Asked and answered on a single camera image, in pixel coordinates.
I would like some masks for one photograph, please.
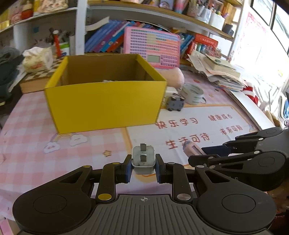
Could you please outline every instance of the pink checkered tablecloth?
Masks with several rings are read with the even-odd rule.
[[[197,74],[183,73],[186,82],[204,90],[207,104],[232,105],[254,126],[225,92]],[[83,165],[98,169],[123,162],[131,150],[126,128],[57,134],[42,91],[21,97],[0,133],[0,145],[0,216],[9,219],[22,193]],[[117,192],[137,193],[123,184],[117,185]]]

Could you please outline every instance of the purple book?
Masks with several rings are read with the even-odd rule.
[[[120,21],[114,28],[111,29],[111,31],[107,32],[106,36],[103,38],[103,40],[93,49],[94,52],[99,53],[100,50],[103,48],[103,46],[112,38],[114,33],[118,31],[125,22]]]

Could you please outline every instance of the paper stack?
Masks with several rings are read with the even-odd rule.
[[[246,87],[246,82],[240,77],[240,73],[228,61],[203,55],[197,51],[188,56],[187,60],[192,63],[195,70],[204,73],[215,86],[231,91],[242,91]]]

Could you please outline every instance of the metal prong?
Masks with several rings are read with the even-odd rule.
[[[140,144],[140,150],[146,151],[147,150],[147,144]]]
[[[141,155],[140,161],[147,161],[147,155],[146,154]]]

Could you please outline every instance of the gingham pattern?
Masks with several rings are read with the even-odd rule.
[[[33,72],[26,75],[23,81],[28,81],[36,78],[44,78],[44,77],[51,77],[55,70],[58,68],[60,63],[62,62],[63,58],[55,59],[50,69],[46,69],[39,72]]]
[[[184,75],[186,82],[205,91],[207,104],[231,104],[243,112],[225,92],[216,91],[206,79],[188,71]],[[24,94],[0,133],[0,163],[4,159],[0,164],[0,215],[13,219],[12,205],[20,194],[80,166],[92,165],[97,169],[110,162],[122,162],[127,155],[122,131],[116,128],[76,133],[87,141],[75,145],[71,136],[57,137],[44,92]],[[49,142],[52,145],[57,142],[60,149],[45,153]],[[111,151],[112,156],[105,157],[105,150]],[[124,185],[117,188],[122,192],[127,189]]]

